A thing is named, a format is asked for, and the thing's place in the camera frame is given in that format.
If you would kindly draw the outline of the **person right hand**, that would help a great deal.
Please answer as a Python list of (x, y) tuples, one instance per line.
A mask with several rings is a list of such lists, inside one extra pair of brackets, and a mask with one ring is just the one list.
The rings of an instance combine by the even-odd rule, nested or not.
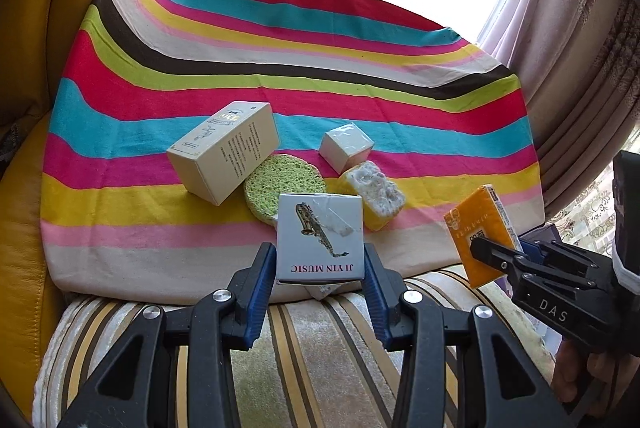
[(604, 382), (599, 399), (592, 404), (593, 414), (602, 415), (608, 405), (611, 408), (620, 402), (639, 367), (635, 356), (612, 356), (606, 352), (580, 353), (578, 343), (563, 338), (555, 354), (551, 388), (563, 403), (572, 402), (578, 394), (578, 380), (589, 374)]

